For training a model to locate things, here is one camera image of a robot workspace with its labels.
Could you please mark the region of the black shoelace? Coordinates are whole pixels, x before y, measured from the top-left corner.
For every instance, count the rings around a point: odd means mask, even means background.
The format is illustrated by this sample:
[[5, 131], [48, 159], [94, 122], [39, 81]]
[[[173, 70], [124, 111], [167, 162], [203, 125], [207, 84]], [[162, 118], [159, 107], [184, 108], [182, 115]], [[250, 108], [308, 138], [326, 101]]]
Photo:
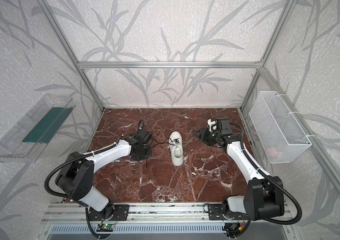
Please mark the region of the black shoelace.
[[163, 144], [168, 144], [169, 149], [171, 152], [171, 160], [172, 163], [175, 167], [180, 167], [184, 163], [184, 150], [183, 150], [183, 145], [182, 145], [182, 139], [181, 137], [179, 138], [168, 138], [167, 142], [159, 142], [155, 139], [152, 139], [156, 144], [152, 146], [154, 148], [156, 145], [163, 145]]

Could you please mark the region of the white sneaker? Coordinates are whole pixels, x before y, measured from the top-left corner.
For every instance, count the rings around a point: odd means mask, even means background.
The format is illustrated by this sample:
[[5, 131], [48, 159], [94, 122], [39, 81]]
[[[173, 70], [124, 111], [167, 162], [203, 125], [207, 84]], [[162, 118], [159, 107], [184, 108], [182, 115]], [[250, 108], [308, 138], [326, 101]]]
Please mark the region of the white sneaker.
[[180, 167], [184, 163], [183, 139], [179, 132], [174, 131], [169, 137], [169, 149], [171, 151], [172, 163]]

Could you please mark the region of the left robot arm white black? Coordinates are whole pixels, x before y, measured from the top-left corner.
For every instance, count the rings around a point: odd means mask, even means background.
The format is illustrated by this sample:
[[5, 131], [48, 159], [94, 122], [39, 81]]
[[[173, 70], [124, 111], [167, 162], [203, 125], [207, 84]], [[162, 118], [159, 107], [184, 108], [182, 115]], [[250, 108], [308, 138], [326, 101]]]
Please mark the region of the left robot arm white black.
[[113, 203], [94, 185], [94, 174], [104, 166], [123, 157], [140, 162], [151, 157], [149, 141], [152, 134], [144, 129], [144, 120], [137, 131], [121, 136], [113, 144], [85, 154], [71, 153], [65, 163], [46, 177], [44, 188], [53, 196], [69, 198], [92, 211], [107, 215]]

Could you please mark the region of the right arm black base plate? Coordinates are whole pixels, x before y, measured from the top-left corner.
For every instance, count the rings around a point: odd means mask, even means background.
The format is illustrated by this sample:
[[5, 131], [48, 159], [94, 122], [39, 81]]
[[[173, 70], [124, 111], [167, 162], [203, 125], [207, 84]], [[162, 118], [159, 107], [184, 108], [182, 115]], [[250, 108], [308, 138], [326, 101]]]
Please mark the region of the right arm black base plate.
[[209, 215], [210, 221], [224, 221], [222, 204], [204, 204], [203, 209]]

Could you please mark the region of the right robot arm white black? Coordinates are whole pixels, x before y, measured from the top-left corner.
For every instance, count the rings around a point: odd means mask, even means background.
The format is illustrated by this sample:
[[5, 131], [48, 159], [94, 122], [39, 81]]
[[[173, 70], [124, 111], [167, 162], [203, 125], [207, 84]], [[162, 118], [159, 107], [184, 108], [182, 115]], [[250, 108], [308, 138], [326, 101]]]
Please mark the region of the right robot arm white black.
[[[207, 146], [220, 147], [231, 157], [247, 182], [245, 195], [227, 198], [230, 212], [243, 213], [251, 221], [265, 220], [278, 225], [298, 223], [303, 214], [300, 204], [284, 189], [279, 177], [271, 176], [258, 164], [244, 144], [244, 131], [235, 135], [233, 125], [227, 118], [209, 119], [207, 127], [198, 131], [198, 138]], [[297, 213], [290, 220], [277, 220], [285, 214], [285, 197], [291, 200]]]

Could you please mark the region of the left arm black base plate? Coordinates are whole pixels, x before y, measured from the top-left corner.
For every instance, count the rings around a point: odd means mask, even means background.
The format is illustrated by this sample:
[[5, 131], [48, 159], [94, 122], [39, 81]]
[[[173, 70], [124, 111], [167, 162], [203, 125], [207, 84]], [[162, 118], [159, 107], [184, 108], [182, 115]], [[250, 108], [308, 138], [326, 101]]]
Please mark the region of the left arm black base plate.
[[89, 208], [90, 221], [126, 221], [129, 205], [108, 204], [102, 211]]

